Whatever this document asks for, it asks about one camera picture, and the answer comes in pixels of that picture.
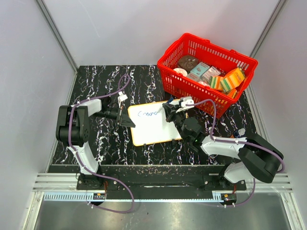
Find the yellow framed whiteboard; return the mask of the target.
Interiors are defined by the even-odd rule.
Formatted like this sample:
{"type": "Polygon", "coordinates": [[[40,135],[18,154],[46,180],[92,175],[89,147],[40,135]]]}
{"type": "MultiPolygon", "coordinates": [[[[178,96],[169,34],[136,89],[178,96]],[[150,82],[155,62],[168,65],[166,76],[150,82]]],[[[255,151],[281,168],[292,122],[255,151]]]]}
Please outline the yellow framed whiteboard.
{"type": "Polygon", "coordinates": [[[180,140],[181,136],[173,122],[166,122],[162,110],[164,101],[132,105],[128,108],[129,118],[135,124],[131,128],[134,146],[180,140]]]}

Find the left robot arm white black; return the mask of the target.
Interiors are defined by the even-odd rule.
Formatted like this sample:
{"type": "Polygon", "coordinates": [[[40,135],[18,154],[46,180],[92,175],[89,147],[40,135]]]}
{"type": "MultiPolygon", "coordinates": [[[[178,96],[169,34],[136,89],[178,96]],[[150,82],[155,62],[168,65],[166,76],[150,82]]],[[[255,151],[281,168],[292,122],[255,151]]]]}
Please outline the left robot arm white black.
{"type": "Polygon", "coordinates": [[[123,102],[127,99],[123,92],[118,93],[118,107],[111,107],[111,95],[88,98],[75,105],[62,105],[59,108],[56,139],[65,144],[76,158],[81,175],[89,175],[87,184],[100,189],[104,184],[99,163],[95,160],[88,143],[90,117],[98,116],[115,120],[122,127],[135,128],[136,125],[124,112],[123,102]]]}

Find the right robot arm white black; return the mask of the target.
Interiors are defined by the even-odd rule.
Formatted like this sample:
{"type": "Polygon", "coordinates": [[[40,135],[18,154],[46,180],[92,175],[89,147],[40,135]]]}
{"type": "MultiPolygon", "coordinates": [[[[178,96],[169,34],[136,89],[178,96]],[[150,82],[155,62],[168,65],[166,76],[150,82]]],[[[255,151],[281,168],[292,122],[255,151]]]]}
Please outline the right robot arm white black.
{"type": "Polygon", "coordinates": [[[190,108],[190,103],[164,103],[162,108],[166,121],[175,125],[181,138],[194,152],[239,160],[237,163],[226,164],[217,176],[206,179],[206,187],[212,190],[230,190],[237,183],[248,179],[270,184],[277,173],[283,172],[283,154],[260,135],[242,138],[206,135],[196,118],[186,116],[185,111],[190,108]]]}

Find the blue capped whiteboard marker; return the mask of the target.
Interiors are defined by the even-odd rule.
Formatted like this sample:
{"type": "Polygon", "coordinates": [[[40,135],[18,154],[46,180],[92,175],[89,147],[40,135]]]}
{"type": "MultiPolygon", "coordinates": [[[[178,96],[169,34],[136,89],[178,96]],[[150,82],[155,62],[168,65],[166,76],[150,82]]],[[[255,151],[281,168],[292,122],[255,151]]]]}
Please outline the blue capped whiteboard marker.
{"type": "Polygon", "coordinates": [[[159,108],[159,110],[157,112],[159,113],[162,110],[165,113],[170,112],[174,108],[174,105],[171,104],[173,102],[173,100],[174,100],[174,98],[170,97],[170,99],[166,103],[162,104],[162,106],[159,108]]]}

